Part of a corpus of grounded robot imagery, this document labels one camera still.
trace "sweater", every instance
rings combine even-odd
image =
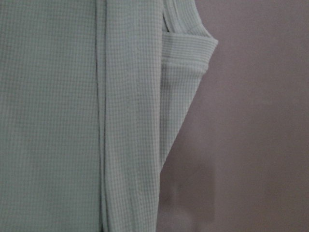
[[[217,44],[194,0],[2,0],[0,231],[155,232]]]

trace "textured fabric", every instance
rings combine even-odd
[[[0,231],[155,232],[218,41],[194,0],[3,0]]]

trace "gray background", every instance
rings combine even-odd
[[[309,1],[196,0],[219,41],[161,172],[158,232],[309,231]]]

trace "mint green shirt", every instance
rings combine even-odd
[[[194,0],[2,0],[0,231],[155,232],[217,44]]]

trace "waffle knit fabric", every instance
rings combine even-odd
[[[2,0],[0,231],[155,232],[217,44],[194,0]]]

